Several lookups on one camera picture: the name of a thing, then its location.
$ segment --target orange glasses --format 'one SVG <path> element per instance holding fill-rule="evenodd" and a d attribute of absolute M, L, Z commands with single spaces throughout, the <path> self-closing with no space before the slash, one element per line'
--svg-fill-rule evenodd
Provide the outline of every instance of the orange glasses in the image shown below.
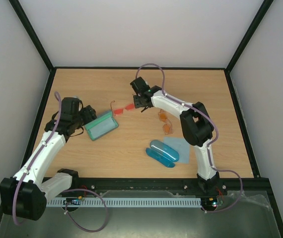
<path fill-rule="evenodd" d="M 163 109 L 160 109 L 158 116 L 159 120 L 165 123 L 165 125 L 162 126 L 163 132 L 165 132 L 166 135 L 172 134 L 172 123 L 168 119 L 166 112 Z"/>
<path fill-rule="evenodd" d="M 132 111 L 132 110 L 135 109 L 134 103 L 130 103 L 130 104 L 128 104 L 127 106 L 125 106 L 124 108 L 118 108 L 118 109 L 113 110 L 113 109 L 112 109 L 112 103 L 114 103 L 114 102 L 115 102 L 115 101 L 112 101 L 112 102 L 111 102 L 111 110 L 112 110 L 112 112 L 113 112 L 113 116 L 118 116 L 118 115 L 123 114 L 123 113 L 124 113 L 124 109 L 126 109 L 127 111 Z"/>

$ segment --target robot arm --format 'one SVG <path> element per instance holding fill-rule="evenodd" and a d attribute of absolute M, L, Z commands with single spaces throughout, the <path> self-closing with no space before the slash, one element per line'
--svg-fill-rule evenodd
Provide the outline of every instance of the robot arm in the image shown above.
<path fill-rule="evenodd" d="M 180 101 L 179 99 L 170 95 L 168 98 L 158 86 L 150 88 L 141 77 L 131 82 L 131 87 L 136 93 L 133 96 L 136 108 L 144 107 L 142 112 L 151 107 L 160 108 L 180 120 L 184 138 L 195 149 L 198 163 L 197 176 L 200 181 L 199 186 L 203 191 L 207 191 L 218 179 L 218 173 L 212 169 L 208 158 L 207 145 L 212 138 L 213 126 L 202 115 L 184 105 L 192 106 L 209 116 L 205 106 L 200 102 L 196 104 L 183 102 L 180 105 L 175 102 Z M 209 151 L 211 153 L 212 166 L 214 166 L 211 146 L 209 146 Z"/>
<path fill-rule="evenodd" d="M 76 182 L 78 177 L 76 171 L 61 169 L 54 177 L 42 183 L 47 169 L 59 150 L 75 130 L 96 119 L 96 112 L 90 105 L 84 108 L 80 99 L 64 98 L 59 124 L 50 141 L 46 143 L 56 123 L 55 115 L 46 124 L 38 147 L 25 165 L 13 177 L 4 178 L 0 183 L 1 205 L 5 214 L 12 214 L 13 196 L 18 182 L 25 173 L 27 175 L 22 181 L 17 197 L 16 214 L 18 217 L 31 220 L 38 220 L 42 216 L 47 202 Z"/>

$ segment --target black metal frame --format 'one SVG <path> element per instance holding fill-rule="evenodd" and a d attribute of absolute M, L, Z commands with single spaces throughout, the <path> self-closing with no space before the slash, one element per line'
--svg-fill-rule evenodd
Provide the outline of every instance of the black metal frame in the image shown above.
<path fill-rule="evenodd" d="M 50 94 L 51 86 L 55 77 L 56 70 L 58 68 L 90 68 L 90 69 L 137 69 L 138 67 L 54 67 L 46 54 L 39 38 L 37 37 L 30 21 L 27 18 L 24 10 L 19 3 L 19 0 L 9 0 L 13 9 L 15 10 L 17 16 L 19 17 L 21 23 L 29 34 L 32 42 L 34 43 L 36 49 L 38 50 L 41 58 L 43 59 L 45 65 L 47 66 L 50 75 L 47 81 L 47 85 L 41 100 L 41 104 L 37 113 L 37 117 L 32 128 L 32 132 L 30 135 L 30 139 L 28 142 L 28 146 L 26 148 L 26 152 L 22 161 L 22 165 L 28 160 L 30 155 L 32 154 L 33 147 L 36 141 L 37 133 L 39 131 L 40 123 L 43 117 L 43 113 L 46 107 L 46 103 Z M 164 69 L 173 69 L 173 70 L 223 70 L 225 73 L 225 77 L 227 80 L 227 84 L 229 87 L 229 91 L 231 94 L 231 98 L 233 101 L 233 105 L 235 108 L 235 112 L 237 115 L 237 119 L 239 122 L 239 126 L 241 129 L 241 133 L 243 136 L 243 140 L 245 143 L 246 151 L 248 154 L 248 158 L 251 164 L 251 169 L 253 172 L 254 178 L 243 178 L 244 190 L 252 190 L 252 191 L 266 191 L 270 200 L 271 207 L 274 211 L 274 216 L 281 234 L 283 237 L 283 222 L 280 216 L 279 209 L 276 204 L 276 200 L 272 191 L 271 184 L 268 178 L 261 178 L 259 169 L 255 160 L 255 156 L 252 150 L 252 146 L 248 137 L 248 133 L 246 130 L 245 122 L 242 116 L 242 112 L 237 100 L 237 96 L 233 87 L 233 83 L 230 77 L 230 73 L 234 68 L 236 62 L 247 46 L 249 40 L 252 38 L 254 32 L 256 31 L 258 25 L 262 21 L 269 7 L 271 6 L 273 0 L 264 0 L 260 9 L 258 10 L 256 16 L 254 17 L 250 27 L 248 28 L 246 34 L 244 35 L 241 43 L 239 44 L 235 54 L 233 55 L 231 61 L 229 62 L 227 68 L 184 68 L 184 67 L 164 67 Z M 197 197 L 208 197 L 209 194 L 203 194 L 202 191 L 197 186 L 198 181 L 196 178 L 194 179 L 144 179 L 144 178 L 80 178 L 80 184 L 84 184 L 87 187 L 91 188 L 94 185 L 95 191 L 104 192 L 107 190 L 150 190 L 150 187 L 153 187 L 155 190 L 168 190 L 172 193 L 179 193 L 180 195 L 196 195 Z M 237 178 L 221 178 L 220 182 L 226 185 L 227 190 L 239 190 L 240 183 Z M 2 209 L 0 207 L 0 222 L 2 218 Z"/>

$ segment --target blue eyeglass case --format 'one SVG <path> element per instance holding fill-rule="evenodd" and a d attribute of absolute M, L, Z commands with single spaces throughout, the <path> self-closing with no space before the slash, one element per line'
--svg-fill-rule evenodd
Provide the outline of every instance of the blue eyeglass case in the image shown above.
<path fill-rule="evenodd" d="M 172 162 L 179 160 L 179 153 L 159 140 L 153 140 L 150 143 L 150 148 Z"/>
<path fill-rule="evenodd" d="M 175 163 L 172 162 L 171 160 L 168 160 L 166 157 L 163 157 L 161 154 L 159 154 L 158 152 L 150 149 L 150 148 L 146 148 L 146 154 L 150 157 L 152 157 L 153 159 L 157 160 L 158 162 L 160 162 L 161 164 L 163 164 L 164 166 L 168 167 L 168 168 L 173 168 L 175 167 Z"/>

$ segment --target white wall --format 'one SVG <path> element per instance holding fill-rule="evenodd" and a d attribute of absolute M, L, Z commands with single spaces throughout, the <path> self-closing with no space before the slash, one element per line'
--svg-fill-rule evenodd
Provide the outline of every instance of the white wall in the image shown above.
<path fill-rule="evenodd" d="M 20 0 L 54 66 L 226 67 L 263 0 Z"/>
<path fill-rule="evenodd" d="M 283 218 L 283 0 L 274 1 L 231 75 Z"/>
<path fill-rule="evenodd" d="M 0 1 L 0 182 L 19 168 L 49 72 L 9 1 Z"/>

